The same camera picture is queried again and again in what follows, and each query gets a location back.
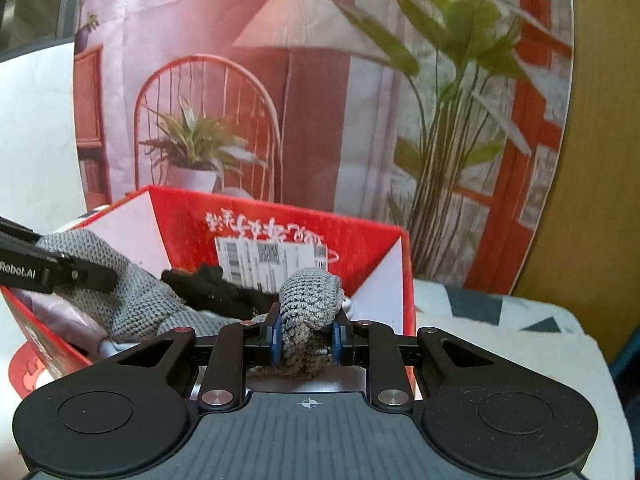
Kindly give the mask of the white patterned table cloth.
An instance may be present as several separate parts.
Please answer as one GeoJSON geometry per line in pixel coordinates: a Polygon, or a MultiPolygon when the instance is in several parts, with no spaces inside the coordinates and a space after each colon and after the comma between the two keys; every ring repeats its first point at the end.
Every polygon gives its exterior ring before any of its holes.
{"type": "MultiPolygon", "coordinates": [[[[437,326],[583,394],[599,419],[597,442],[584,467],[589,479],[634,478],[634,445],[608,364],[595,341],[567,310],[520,298],[503,300],[500,324],[458,318],[445,287],[416,280],[416,325],[437,326]]],[[[1,301],[1,477],[21,479],[27,468],[12,436],[24,394],[52,379],[1,301]]]]}

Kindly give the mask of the red strawberry cardboard box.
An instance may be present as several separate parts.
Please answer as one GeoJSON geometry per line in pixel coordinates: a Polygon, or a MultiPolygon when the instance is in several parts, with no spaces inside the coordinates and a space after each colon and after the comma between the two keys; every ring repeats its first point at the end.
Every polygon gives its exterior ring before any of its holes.
{"type": "MultiPolygon", "coordinates": [[[[204,194],[145,188],[80,222],[96,238],[153,280],[169,269],[194,273],[220,266],[225,281],[274,294],[300,269],[318,266],[338,276],[350,301],[348,317],[416,328],[407,234],[397,226],[336,214],[204,194]]],[[[2,289],[2,295],[53,378],[105,359],[179,325],[165,320],[148,292],[130,292],[136,312],[97,292],[99,309],[78,308],[58,295],[2,289]]]]}

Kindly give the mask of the grey knitted cloth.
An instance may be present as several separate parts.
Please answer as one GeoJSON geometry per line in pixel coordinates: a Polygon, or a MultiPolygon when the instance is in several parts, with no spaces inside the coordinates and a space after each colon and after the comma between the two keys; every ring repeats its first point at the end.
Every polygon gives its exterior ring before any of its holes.
{"type": "MultiPolygon", "coordinates": [[[[241,321],[192,309],[160,278],[89,230],[53,233],[40,238],[36,245],[116,272],[117,284],[107,294],[74,286],[60,286],[55,292],[88,314],[118,342],[141,342],[178,326],[193,328],[199,337],[216,336],[224,326],[241,321]]],[[[276,373],[314,378],[331,361],[322,332],[332,325],[346,299],[341,279],[312,266],[288,278],[276,295],[283,339],[282,361],[276,373]]]]}

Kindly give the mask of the printed living room backdrop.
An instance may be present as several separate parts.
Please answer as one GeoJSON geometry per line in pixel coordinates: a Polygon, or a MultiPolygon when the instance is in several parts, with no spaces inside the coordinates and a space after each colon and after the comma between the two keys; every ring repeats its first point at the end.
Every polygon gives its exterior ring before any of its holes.
{"type": "Polygon", "coordinates": [[[570,102],[572,0],[78,0],[89,207],[148,185],[400,226],[417,278],[510,292],[570,102]]]}

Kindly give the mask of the black and white glove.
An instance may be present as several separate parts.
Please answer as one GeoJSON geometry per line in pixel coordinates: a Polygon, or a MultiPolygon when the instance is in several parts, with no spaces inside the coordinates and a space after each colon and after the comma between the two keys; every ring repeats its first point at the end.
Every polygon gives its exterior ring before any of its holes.
{"type": "Polygon", "coordinates": [[[278,301],[276,294],[226,281],[221,266],[206,263],[195,273],[181,269],[165,270],[160,280],[192,309],[213,312],[224,318],[250,320],[256,315],[267,314],[278,301]]]}

